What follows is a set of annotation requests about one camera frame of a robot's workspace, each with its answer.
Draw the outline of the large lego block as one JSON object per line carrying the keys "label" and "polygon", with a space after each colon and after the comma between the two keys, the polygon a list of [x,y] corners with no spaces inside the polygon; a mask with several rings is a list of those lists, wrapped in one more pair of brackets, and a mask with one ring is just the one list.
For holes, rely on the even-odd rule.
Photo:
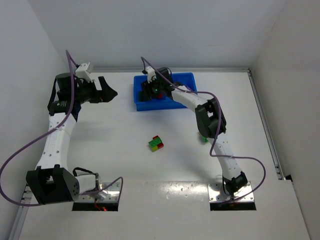
{"label": "large lego block", "polygon": [[151,141],[148,142],[148,146],[152,152],[155,152],[164,147],[163,141],[161,138],[156,135],[152,138]]}

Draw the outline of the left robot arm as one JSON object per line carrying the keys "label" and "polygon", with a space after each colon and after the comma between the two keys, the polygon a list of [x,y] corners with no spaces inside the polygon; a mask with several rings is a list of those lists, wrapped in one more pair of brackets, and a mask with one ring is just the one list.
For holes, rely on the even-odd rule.
{"label": "left robot arm", "polygon": [[80,196],[101,198],[103,188],[98,173],[85,170],[78,175],[68,170],[68,150],[72,131],[78,121],[81,105],[108,103],[117,96],[103,76],[95,82],[83,77],[71,79],[69,73],[58,74],[53,82],[47,105],[49,129],[42,156],[34,170],[26,174],[26,182],[40,205],[75,202]]}

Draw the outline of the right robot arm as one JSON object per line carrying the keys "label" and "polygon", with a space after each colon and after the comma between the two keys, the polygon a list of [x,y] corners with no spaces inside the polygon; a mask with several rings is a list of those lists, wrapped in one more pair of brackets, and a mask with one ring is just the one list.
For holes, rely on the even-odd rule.
{"label": "right robot arm", "polygon": [[206,99],[181,82],[174,82],[166,67],[154,69],[145,67],[142,73],[147,80],[141,84],[139,96],[144,101],[163,95],[187,107],[195,114],[200,135],[213,147],[222,169],[222,189],[231,198],[248,183],[242,168],[234,159],[226,134],[226,120],[218,100]]}

